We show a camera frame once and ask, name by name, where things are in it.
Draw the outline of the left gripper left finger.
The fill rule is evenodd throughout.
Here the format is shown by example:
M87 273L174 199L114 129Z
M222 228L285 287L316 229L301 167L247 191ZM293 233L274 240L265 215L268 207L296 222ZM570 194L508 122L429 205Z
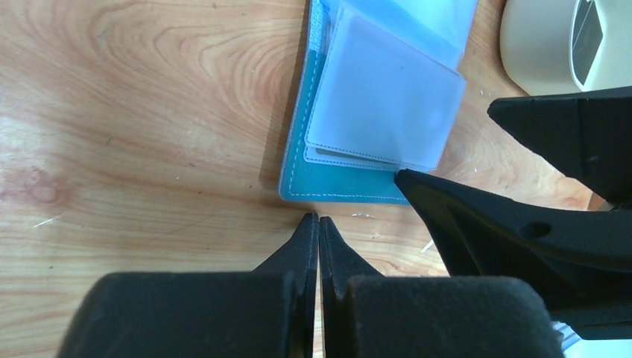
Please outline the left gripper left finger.
M252 271L115 272L90 289L60 357L311 357L319 218Z

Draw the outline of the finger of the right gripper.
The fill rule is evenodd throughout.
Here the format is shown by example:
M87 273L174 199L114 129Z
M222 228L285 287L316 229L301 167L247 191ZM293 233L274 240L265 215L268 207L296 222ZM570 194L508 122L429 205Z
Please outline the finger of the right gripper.
M394 181L450 275L515 277L581 338L631 337L630 211L538 207L411 170Z
M498 98L489 117L565 176L631 203L631 88Z

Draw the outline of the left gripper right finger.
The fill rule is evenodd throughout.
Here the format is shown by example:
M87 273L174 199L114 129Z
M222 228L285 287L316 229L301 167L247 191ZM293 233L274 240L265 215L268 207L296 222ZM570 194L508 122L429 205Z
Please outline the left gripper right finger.
M328 357L561 357L541 297L512 277L387 277L320 220Z

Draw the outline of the black card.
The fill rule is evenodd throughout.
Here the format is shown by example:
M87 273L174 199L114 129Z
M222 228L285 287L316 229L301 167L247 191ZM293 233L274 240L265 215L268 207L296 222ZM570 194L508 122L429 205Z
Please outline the black card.
M595 62L603 30L594 1L577 1L571 37L571 65L574 78L580 85L588 79Z

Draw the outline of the beige oval tray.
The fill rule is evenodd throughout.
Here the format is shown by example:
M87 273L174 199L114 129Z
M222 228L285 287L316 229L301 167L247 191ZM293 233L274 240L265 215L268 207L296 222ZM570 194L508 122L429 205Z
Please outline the beige oval tray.
M499 50L508 77L529 95L589 92L631 85L631 2L594 1L603 39L588 79L571 65L577 1L507 1Z

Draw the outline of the blue card holder wallet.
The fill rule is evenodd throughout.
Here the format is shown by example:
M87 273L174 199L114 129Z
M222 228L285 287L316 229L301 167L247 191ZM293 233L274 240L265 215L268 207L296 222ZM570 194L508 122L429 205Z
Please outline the blue card holder wallet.
M279 176L293 202L406 204L402 169L435 170L467 83L476 1L311 1Z

